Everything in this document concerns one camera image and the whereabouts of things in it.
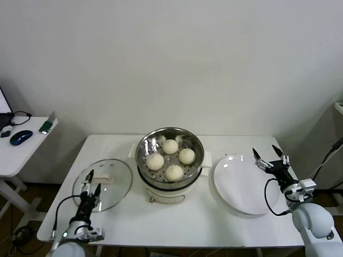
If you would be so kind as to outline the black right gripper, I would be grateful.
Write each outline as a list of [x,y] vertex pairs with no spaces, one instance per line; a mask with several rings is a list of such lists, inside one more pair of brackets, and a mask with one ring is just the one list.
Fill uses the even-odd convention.
[[272,166],[270,166],[269,162],[264,161],[258,152],[252,148],[256,166],[258,166],[261,170],[265,170],[266,173],[274,175],[281,189],[285,189],[286,187],[297,184],[299,181],[295,180],[288,171],[290,165],[289,156],[285,155],[282,150],[275,145],[272,145],[272,148],[277,156],[281,159],[270,162]]

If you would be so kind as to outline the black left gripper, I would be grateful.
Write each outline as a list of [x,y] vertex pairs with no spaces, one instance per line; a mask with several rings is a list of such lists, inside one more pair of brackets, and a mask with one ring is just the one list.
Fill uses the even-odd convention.
[[101,193],[101,184],[98,184],[94,194],[88,195],[91,191],[91,183],[94,176],[94,170],[92,169],[83,181],[83,186],[81,188],[81,203],[78,207],[76,215],[74,217],[75,221],[90,221],[90,216],[92,210],[98,205],[99,197]]

